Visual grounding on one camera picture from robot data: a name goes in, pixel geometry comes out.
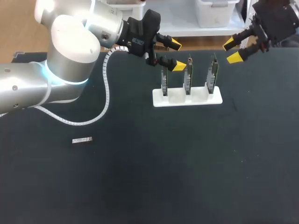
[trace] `black mat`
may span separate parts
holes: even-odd
[[[193,84],[203,85],[213,52],[167,55],[189,53]],[[67,126],[36,109],[1,118],[0,223],[298,223],[299,51],[272,49],[236,65],[227,55],[217,52],[222,105],[154,108],[160,68],[117,53],[100,121]],[[79,100],[46,107],[73,121],[97,116],[104,56]],[[170,76],[180,86],[182,74]],[[89,136],[92,144],[71,144]]]

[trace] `white storage bin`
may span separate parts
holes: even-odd
[[[123,20],[128,20],[132,17],[137,20],[142,20],[145,1],[140,0],[100,0],[103,3],[110,5],[122,11]]]
[[[240,0],[195,0],[198,24],[202,28],[227,27]]]

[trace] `cable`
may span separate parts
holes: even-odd
[[[104,63],[103,63],[103,79],[104,79],[105,90],[106,90],[106,103],[105,103],[105,107],[104,107],[102,113],[100,113],[99,116],[97,116],[96,118],[94,118],[90,121],[86,121],[86,122],[72,122],[72,121],[68,121],[68,120],[65,120],[65,119],[57,116],[56,114],[52,113],[51,111],[47,110],[46,108],[44,108],[42,106],[36,106],[35,108],[48,114],[49,116],[51,116],[54,119],[59,120],[60,122],[62,122],[64,124],[72,125],[72,126],[89,125],[89,124],[92,124],[92,123],[96,122],[97,120],[101,119],[104,116],[104,114],[107,112],[108,107],[109,107],[109,102],[110,102],[109,85],[108,85],[108,80],[107,80],[107,64],[108,64],[108,60],[109,60],[110,56],[116,51],[128,52],[128,48],[123,47],[123,46],[112,48],[105,56]]]

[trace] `floor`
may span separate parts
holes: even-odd
[[[36,0],[0,0],[0,63],[9,63],[16,51],[45,52],[48,33],[34,19]],[[228,36],[180,37],[182,50],[221,49]]]

